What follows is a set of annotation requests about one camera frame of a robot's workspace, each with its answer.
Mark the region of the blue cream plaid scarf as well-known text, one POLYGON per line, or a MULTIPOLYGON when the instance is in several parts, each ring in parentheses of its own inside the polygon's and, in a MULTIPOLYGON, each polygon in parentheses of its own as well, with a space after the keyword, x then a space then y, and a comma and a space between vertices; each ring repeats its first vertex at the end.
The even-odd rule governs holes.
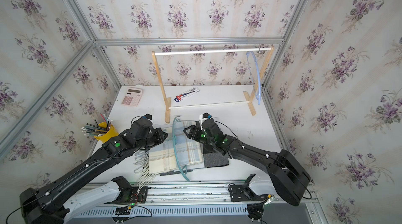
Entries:
POLYGON ((149 151, 135 154, 135 173, 140 174, 137 186, 139 189, 154 181, 157 175, 177 172, 185 180, 192 165, 204 162, 201 144, 188 139, 184 129, 195 125, 191 120, 175 120, 173 124, 160 125, 163 132, 168 133, 166 140, 149 151))

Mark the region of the teal plastic hanger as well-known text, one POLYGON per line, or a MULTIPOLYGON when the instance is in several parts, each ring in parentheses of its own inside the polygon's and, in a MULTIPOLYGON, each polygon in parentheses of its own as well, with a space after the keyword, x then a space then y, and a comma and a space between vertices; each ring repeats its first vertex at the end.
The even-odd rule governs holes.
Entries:
POLYGON ((184 128, 193 125, 193 122, 191 120, 181 120, 180 117, 181 116, 176 116, 173 120, 173 150, 178 170, 182 177, 189 182, 190 178, 188 174, 184 174, 183 167, 189 168, 192 165, 199 164, 203 160, 200 145, 188 139, 183 133, 184 128))

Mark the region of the light blue plastic hanger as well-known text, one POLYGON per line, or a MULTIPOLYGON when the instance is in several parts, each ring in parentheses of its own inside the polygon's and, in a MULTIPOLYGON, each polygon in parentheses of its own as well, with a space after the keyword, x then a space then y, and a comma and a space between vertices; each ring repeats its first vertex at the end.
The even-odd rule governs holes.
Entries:
POLYGON ((261 88, 261 78, 260 78, 260 69, 259 69, 259 65, 258 65, 258 60, 254 54, 254 51, 247 51, 246 58, 247 58, 248 63, 249 63, 249 58, 252 58, 254 65, 255 65, 255 75, 253 74, 252 71, 250 71, 250 75, 252 78, 255 78, 254 88, 252 91, 254 92, 254 97, 256 98, 258 105, 260 105, 262 88, 261 88))

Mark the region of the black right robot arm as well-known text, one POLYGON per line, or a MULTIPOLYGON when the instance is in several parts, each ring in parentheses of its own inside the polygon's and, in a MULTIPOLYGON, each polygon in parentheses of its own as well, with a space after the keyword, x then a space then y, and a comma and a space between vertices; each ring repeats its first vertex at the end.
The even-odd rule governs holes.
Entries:
POLYGON ((268 174, 279 197, 298 206, 311 182, 311 176, 287 150, 265 151, 224 134, 211 118, 183 130, 188 139, 207 145, 215 152, 243 161, 268 174))

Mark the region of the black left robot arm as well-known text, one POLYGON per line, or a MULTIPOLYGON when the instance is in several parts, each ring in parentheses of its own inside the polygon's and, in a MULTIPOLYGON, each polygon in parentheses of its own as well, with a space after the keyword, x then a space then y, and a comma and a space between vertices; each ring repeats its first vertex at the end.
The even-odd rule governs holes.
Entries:
POLYGON ((26 189, 19 196, 27 224, 61 224, 67 215, 64 204, 98 175, 137 151, 162 144, 168 134, 154 128, 149 114, 135 117, 130 129, 110 138, 88 159, 54 182, 39 189, 26 189))

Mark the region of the black grey checkered mat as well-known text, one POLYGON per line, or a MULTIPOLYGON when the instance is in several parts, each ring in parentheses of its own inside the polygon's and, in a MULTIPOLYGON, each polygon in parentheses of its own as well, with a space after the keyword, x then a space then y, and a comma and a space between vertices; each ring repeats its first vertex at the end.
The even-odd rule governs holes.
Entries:
POLYGON ((223 156, 222 154, 209 151, 206 147, 203 147, 203 158, 204 158, 203 166, 200 166, 200 164, 192 165, 191 167, 194 167, 193 169, 190 169, 188 167, 183 167, 184 174, 187 175, 188 173, 193 172, 194 170, 197 170, 197 169, 219 168, 219 167, 224 167, 224 166, 229 165, 228 156, 223 156))

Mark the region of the pink calculator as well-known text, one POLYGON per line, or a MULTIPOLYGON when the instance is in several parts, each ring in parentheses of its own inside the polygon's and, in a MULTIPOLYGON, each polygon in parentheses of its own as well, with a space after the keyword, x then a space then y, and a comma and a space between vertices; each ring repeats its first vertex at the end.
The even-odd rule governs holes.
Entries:
POLYGON ((142 97, 143 91, 138 88, 128 88, 121 104, 124 106, 136 107, 142 97))

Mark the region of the yellow pencil cup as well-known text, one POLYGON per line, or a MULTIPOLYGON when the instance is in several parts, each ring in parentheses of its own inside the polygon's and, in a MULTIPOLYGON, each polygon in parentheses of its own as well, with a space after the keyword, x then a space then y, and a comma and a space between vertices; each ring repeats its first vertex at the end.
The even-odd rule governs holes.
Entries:
POLYGON ((119 132, 116 130, 114 125, 112 123, 107 123, 107 122, 102 122, 98 124, 99 127, 106 128, 107 127, 107 132, 104 134, 101 134, 100 136, 95 136, 94 138, 98 141, 101 141, 102 143, 105 143, 109 141, 111 138, 116 137, 119 135, 119 132))

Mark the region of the red blue marker box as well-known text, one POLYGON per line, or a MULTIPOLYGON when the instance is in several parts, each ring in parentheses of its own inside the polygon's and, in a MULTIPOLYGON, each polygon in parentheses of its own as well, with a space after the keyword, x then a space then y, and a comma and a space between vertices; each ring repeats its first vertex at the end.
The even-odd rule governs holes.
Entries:
POLYGON ((179 102, 181 102, 183 99, 185 99, 186 97, 195 95, 195 94, 197 94, 197 93, 199 93, 199 92, 200 92, 199 88, 197 88, 197 87, 191 88, 191 89, 185 91, 184 93, 180 93, 179 95, 177 95, 177 96, 174 98, 174 101, 177 102, 177 103, 179 103, 179 102))

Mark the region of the bundle of pencils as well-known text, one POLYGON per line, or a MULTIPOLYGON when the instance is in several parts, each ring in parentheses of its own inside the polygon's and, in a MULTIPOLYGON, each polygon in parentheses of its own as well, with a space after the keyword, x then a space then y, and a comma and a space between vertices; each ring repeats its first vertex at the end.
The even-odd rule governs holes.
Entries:
POLYGON ((102 136, 109 132, 112 128, 112 121, 109 120, 105 114, 101 114, 102 122, 98 122, 94 119, 94 124, 86 123, 81 127, 81 132, 86 136, 102 136))

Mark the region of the wooden clothes rack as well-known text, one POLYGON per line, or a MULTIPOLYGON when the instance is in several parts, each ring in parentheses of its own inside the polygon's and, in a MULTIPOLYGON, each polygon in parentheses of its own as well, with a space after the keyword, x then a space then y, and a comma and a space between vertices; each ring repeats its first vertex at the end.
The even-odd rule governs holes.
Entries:
POLYGON ((274 53, 274 47, 269 45, 267 47, 258 48, 225 48, 219 50, 201 50, 196 49, 193 51, 177 51, 177 52, 155 52, 151 53, 153 64, 155 66, 154 73, 158 78, 158 82, 161 88, 162 97, 165 106, 166 123, 170 123, 171 110, 174 109, 188 109, 198 107, 223 107, 232 104, 246 104, 252 115, 256 114, 256 110, 253 105, 255 78, 252 78, 250 71, 255 75, 255 65, 252 58, 249 58, 247 62, 247 51, 254 51, 254 54, 258 60, 260 69, 261 81, 264 77, 265 70, 267 69, 272 54, 274 53), (179 60, 171 60, 174 63, 175 74, 172 77, 163 79, 161 75, 162 66, 158 63, 158 57, 171 56, 178 57, 179 60), (175 93, 167 94, 165 91, 165 85, 185 86, 187 90, 197 87, 203 90, 205 86, 234 86, 237 83, 241 85, 251 86, 250 92, 244 91, 238 101, 222 100, 224 96, 223 91, 217 90, 211 95, 208 95, 208 100, 200 101, 198 104, 191 104, 188 101, 182 100, 177 103, 174 98, 177 96, 175 93))

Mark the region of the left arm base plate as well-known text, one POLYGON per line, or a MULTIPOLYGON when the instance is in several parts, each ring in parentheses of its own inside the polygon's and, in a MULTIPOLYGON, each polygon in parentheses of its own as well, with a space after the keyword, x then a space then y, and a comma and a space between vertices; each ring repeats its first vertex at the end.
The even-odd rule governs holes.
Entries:
POLYGON ((132 186, 123 176, 112 179, 118 186, 119 194, 109 204, 138 204, 145 203, 148 195, 149 187, 132 186))

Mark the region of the aluminium mounting rail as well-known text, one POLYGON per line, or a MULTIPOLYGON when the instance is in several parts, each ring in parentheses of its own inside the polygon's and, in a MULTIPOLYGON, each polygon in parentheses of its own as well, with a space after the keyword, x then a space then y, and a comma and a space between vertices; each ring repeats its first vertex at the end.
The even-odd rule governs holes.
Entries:
MULTIPOLYGON (((118 195, 113 178, 123 176, 132 186, 137 186, 140 174, 135 173, 137 166, 132 161, 124 161, 96 177, 76 192, 66 206, 73 207, 67 219, 82 217, 84 212, 105 207, 118 195)), ((256 195, 271 195, 267 204, 284 203, 275 191, 267 174, 245 162, 230 160, 228 166, 197 169, 188 174, 187 182, 181 174, 157 175, 149 187, 144 206, 157 206, 160 209, 195 209, 201 207, 232 207, 255 205, 260 202, 232 202, 227 190, 229 183, 244 184, 249 175, 255 174, 250 189, 256 195)))

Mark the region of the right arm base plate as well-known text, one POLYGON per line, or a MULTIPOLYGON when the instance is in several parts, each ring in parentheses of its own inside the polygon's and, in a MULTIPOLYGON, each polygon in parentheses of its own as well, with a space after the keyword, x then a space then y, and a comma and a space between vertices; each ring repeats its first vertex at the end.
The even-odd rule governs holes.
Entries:
POLYGON ((232 202, 262 202, 268 198, 268 195, 256 195, 250 189, 250 182, 254 177, 255 174, 249 175, 244 184, 229 183, 227 190, 232 202))

